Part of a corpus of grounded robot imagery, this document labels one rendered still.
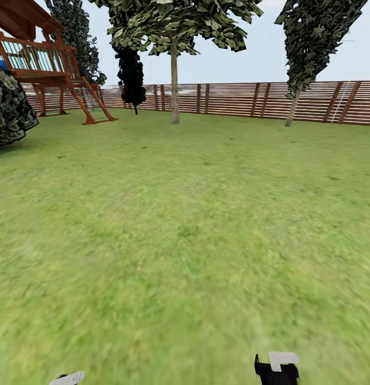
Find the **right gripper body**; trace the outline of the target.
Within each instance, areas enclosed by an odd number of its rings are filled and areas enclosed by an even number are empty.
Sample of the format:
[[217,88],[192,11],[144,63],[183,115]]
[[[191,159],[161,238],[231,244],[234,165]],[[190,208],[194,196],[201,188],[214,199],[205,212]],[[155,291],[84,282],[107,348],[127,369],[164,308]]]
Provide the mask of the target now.
[[282,371],[275,372],[272,370],[270,363],[259,364],[260,377],[263,385],[275,385],[276,383],[298,385],[296,373],[292,365],[281,364],[281,369]]

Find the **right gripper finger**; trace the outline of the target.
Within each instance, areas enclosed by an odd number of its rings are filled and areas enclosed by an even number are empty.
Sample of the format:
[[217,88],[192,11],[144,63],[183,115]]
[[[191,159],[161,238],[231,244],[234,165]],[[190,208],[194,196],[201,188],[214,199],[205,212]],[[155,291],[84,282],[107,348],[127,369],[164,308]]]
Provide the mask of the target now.
[[298,370],[294,364],[291,364],[294,367],[295,373],[296,373],[296,378],[299,378]]
[[259,364],[264,364],[264,363],[258,361],[258,355],[256,354],[255,370],[256,370],[256,373],[259,374],[259,375],[261,376],[261,372],[260,372],[260,370],[259,370]]

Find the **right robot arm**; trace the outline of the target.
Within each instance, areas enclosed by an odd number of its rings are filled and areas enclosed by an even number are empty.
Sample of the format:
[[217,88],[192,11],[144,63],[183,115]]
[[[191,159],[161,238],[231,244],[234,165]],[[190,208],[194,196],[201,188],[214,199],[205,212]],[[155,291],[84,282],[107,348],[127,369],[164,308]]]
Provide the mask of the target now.
[[271,363],[258,361],[256,354],[255,370],[260,375],[263,385],[298,385],[298,370],[295,363],[298,362],[296,353],[271,352],[268,353]]

